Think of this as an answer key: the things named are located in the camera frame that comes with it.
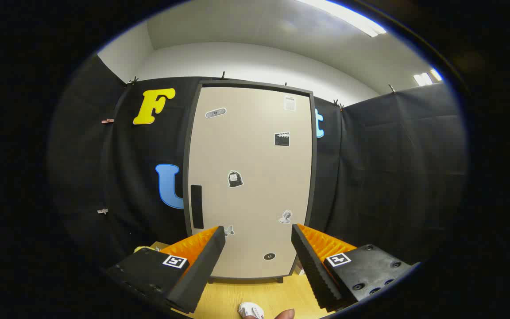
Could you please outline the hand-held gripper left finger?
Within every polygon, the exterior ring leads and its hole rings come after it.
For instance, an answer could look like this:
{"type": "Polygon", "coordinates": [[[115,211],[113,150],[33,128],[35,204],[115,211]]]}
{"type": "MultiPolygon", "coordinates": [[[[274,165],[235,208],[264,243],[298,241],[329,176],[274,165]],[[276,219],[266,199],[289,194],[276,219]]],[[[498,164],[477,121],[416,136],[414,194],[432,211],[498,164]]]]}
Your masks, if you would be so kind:
{"type": "Polygon", "coordinates": [[[224,228],[217,226],[160,250],[136,248],[106,274],[154,307],[193,313],[224,245],[224,228]]]}

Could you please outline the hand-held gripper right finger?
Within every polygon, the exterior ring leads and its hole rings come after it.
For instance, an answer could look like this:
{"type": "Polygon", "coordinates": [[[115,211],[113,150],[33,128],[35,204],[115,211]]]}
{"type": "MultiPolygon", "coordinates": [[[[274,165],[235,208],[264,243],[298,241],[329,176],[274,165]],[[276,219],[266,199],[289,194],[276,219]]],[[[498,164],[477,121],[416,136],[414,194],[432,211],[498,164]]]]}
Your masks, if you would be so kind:
{"type": "Polygon", "coordinates": [[[292,226],[291,242],[319,307],[326,310],[360,303],[416,269],[373,244],[355,247],[302,224],[292,226]]]}

